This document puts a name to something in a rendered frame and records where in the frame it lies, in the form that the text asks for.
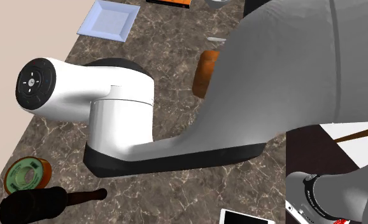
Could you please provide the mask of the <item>dark brown rolling pin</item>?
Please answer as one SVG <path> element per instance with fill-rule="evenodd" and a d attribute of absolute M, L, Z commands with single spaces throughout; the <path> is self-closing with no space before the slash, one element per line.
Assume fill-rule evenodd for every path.
<path fill-rule="evenodd" d="M 19 190 L 0 203 L 2 224 L 30 224 L 59 216 L 65 208 L 91 200 L 104 200 L 108 191 L 100 188 L 87 192 L 71 192 L 59 186 Z"/>

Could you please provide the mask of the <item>green and orange tape roll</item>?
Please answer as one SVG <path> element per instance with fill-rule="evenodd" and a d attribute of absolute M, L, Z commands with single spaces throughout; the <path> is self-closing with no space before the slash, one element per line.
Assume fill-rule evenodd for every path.
<path fill-rule="evenodd" d="M 32 179 L 27 183 L 25 175 L 32 170 Z M 4 189 L 7 194 L 19 190 L 44 188 L 52 176 L 52 167 L 48 161 L 36 157 L 23 157 L 15 161 L 4 176 Z"/>

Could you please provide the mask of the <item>white phone with black screen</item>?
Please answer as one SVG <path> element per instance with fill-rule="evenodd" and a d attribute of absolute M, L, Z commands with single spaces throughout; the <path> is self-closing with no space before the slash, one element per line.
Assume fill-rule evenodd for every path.
<path fill-rule="evenodd" d="M 218 224 L 276 224 L 276 222 L 228 209 L 221 209 Z"/>

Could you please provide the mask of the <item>light blue square plate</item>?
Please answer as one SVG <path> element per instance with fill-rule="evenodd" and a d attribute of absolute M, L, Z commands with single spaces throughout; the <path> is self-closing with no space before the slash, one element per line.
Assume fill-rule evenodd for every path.
<path fill-rule="evenodd" d="M 140 6 L 95 0 L 78 35 L 125 42 Z"/>

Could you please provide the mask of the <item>orange brown cylinder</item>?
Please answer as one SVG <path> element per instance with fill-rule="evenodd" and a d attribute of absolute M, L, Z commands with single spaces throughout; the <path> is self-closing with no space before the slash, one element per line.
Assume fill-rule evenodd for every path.
<path fill-rule="evenodd" d="M 192 84 L 192 93 L 201 99 L 206 95 L 219 54 L 219 51 L 214 50 L 206 50 L 201 53 Z"/>

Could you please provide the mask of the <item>orange and black book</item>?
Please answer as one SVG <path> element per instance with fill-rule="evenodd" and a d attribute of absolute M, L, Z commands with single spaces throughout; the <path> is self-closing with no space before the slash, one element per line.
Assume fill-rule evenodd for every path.
<path fill-rule="evenodd" d="M 146 2 L 189 9 L 192 0 L 146 0 Z"/>

